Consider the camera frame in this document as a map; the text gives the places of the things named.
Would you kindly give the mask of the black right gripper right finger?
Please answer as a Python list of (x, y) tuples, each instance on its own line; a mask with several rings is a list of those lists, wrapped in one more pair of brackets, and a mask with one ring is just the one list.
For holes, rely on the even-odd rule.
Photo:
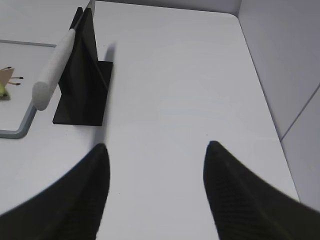
[(203, 182), (221, 240), (318, 240), (320, 213), (261, 179), (219, 142), (206, 149)]

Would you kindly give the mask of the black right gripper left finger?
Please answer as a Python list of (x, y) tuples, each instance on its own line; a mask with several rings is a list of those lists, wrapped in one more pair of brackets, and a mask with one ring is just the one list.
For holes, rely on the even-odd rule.
[(69, 172), (0, 216), (2, 240), (95, 240), (110, 188), (110, 159), (97, 144)]

